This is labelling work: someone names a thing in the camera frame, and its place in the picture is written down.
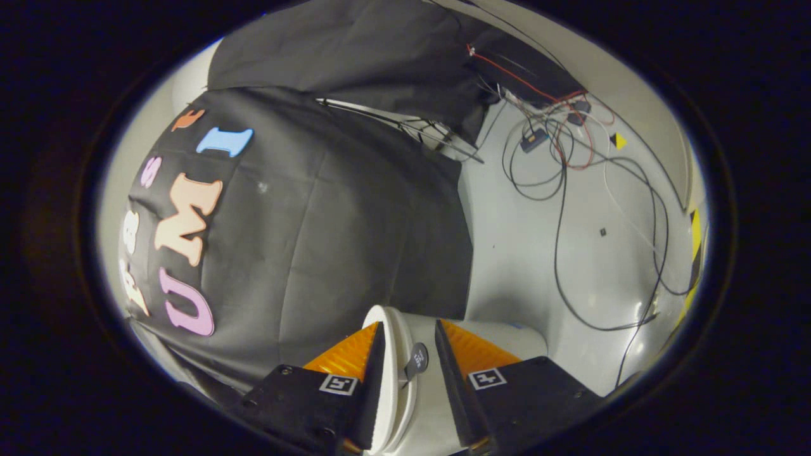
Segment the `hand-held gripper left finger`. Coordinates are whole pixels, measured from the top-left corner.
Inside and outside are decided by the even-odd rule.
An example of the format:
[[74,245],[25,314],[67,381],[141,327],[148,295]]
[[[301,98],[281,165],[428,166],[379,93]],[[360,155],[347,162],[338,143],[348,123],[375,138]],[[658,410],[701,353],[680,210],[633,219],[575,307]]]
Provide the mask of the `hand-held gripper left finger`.
[[303,367],[276,366],[231,412],[283,455],[359,455],[373,444],[386,348],[373,322]]

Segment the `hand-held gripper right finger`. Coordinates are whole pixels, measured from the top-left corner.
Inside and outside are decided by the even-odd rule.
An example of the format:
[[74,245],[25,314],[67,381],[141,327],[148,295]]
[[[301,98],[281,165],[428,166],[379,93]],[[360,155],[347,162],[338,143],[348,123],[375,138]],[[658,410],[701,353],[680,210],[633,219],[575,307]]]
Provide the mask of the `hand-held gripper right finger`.
[[444,319],[435,346],[463,455],[536,455],[602,412],[603,398],[545,355],[524,360]]

